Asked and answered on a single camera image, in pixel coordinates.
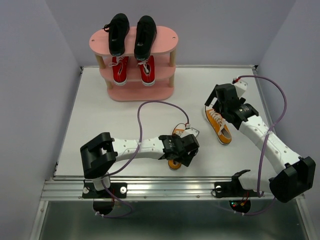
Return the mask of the orange sneaker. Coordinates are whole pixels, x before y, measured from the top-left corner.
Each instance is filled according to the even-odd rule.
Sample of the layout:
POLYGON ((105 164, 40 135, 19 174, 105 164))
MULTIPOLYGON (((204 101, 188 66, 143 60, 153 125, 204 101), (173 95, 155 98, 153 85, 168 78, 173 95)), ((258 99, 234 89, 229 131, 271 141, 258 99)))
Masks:
POLYGON ((227 127, 227 121, 222 115, 216 112, 212 106, 204 106, 204 118, 214 130, 219 142, 222 145, 228 145, 232 141, 232 135, 227 127))
MULTIPOLYGON (((172 135, 177 135, 177 136, 181 136, 185 129, 183 128, 184 124, 183 123, 179 123, 178 125, 176 125, 172 131, 172 135)), ((178 170, 180 167, 181 167, 181 163, 171 159, 171 160, 168 160, 168 167, 171 169, 171 170, 178 170)))

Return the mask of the black canvas shoe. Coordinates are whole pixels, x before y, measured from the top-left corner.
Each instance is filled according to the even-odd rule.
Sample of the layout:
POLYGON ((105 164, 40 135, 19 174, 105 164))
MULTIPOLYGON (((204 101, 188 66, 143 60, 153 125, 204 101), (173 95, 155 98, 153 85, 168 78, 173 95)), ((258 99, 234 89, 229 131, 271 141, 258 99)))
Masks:
POLYGON ((125 53, 125 38, 130 30, 130 23, 124 13, 116 14, 110 23, 102 28, 108 33, 108 48, 112 56, 118 57, 125 53))
POLYGON ((138 61, 145 61, 151 55, 152 46, 157 37, 157 26, 149 15, 140 18, 136 26, 134 57, 138 61))

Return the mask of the pink three-tier shoe shelf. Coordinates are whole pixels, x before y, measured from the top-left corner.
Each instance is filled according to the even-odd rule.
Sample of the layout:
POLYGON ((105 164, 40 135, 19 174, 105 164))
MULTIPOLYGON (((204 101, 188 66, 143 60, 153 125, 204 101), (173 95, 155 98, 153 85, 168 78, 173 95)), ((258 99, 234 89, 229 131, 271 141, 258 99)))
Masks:
POLYGON ((111 67, 112 55, 109 52, 109 34, 103 29, 96 31, 89 39, 89 47, 95 54, 99 72, 107 85, 109 97, 115 101, 165 100, 174 92, 176 71, 177 33, 169 27, 157 26, 157 36, 152 45, 154 57, 155 83, 146 86, 141 79, 140 67, 134 57, 136 27, 131 26, 125 38, 124 56, 129 57, 127 82, 123 86, 114 83, 111 67))

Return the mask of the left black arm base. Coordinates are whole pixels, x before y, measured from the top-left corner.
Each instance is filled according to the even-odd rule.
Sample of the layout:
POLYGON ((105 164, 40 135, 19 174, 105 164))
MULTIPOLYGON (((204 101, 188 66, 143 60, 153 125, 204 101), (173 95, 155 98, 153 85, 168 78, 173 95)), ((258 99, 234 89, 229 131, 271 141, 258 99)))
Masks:
MULTIPOLYGON (((108 190, 117 198, 125 199, 127 197, 128 184, 125 182, 112 182, 108 190)), ((85 200, 93 200, 93 210, 98 215, 110 217, 110 213, 116 205, 116 199, 105 189, 96 190, 92 182, 84 181, 82 196, 85 200)))

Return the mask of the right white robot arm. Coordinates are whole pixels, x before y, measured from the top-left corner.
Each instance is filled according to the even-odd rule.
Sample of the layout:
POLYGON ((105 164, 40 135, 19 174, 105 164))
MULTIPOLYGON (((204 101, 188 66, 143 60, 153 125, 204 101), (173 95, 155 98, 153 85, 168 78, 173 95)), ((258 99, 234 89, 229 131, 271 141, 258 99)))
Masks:
POLYGON ((221 184, 216 196, 241 197, 246 191, 253 191, 254 195, 266 192, 287 203, 312 188, 316 163, 311 157, 301 157, 291 150, 268 129, 258 111, 242 97, 246 89, 244 83, 217 84, 205 106, 216 98, 213 109, 254 143, 270 162, 274 173, 258 177, 249 169, 242 170, 235 173, 230 182, 221 184))

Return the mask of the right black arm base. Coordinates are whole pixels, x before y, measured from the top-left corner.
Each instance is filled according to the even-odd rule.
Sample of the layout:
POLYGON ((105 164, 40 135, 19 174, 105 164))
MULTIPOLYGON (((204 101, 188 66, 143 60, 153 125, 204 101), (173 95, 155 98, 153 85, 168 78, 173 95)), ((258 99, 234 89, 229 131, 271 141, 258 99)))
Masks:
POLYGON ((211 195, 215 198, 241 198, 240 200, 230 200, 229 205, 233 211, 243 215, 248 214, 251 209, 251 200, 250 197, 257 197, 257 193, 252 189, 244 189, 241 185, 239 178, 249 172, 249 169, 245 169, 239 172, 236 172, 230 181, 226 182, 215 182, 214 187, 211 190, 211 195))

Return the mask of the red sneaker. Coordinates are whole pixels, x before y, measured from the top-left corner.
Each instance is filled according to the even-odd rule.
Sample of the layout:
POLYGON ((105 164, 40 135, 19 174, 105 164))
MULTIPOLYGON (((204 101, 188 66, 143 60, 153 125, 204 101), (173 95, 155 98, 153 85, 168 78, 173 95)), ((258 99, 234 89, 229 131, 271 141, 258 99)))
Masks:
POLYGON ((155 60, 151 55, 148 59, 138 61, 137 65, 140 69, 142 84, 150 87, 155 84, 155 60))
POLYGON ((127 83, 127 68, 129 56, 113 56, 108 64, 112 68, 113 82, 117 86, 123 86, 127 83))

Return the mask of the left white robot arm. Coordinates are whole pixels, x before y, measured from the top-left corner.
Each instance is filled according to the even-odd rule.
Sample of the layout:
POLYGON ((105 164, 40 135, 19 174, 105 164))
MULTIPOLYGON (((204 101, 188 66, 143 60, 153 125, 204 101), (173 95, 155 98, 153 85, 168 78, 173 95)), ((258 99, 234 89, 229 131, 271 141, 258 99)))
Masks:
POLYGON ((80 148, 84 178, 100 197, 111 193, 109 169, 114 163, 138 159, 168 160, 188 167, 198 153, 197 134, 160 135, 145 140, 112 138, 103 132, 80 148))

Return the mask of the aluminium front rail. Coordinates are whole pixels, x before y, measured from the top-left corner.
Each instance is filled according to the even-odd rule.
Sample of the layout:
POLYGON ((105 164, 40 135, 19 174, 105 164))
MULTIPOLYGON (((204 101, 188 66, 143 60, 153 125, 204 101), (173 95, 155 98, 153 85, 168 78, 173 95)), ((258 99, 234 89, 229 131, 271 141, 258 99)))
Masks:
MULTIPOLYGON (((216 200, 211 191, 216 182, 228 177, 111 177, 116 183, 127 183, 126 201, 206 201, 216 200)), ((71 178, 44 183, 42 201, 84 201, 83 180, 71 178)))

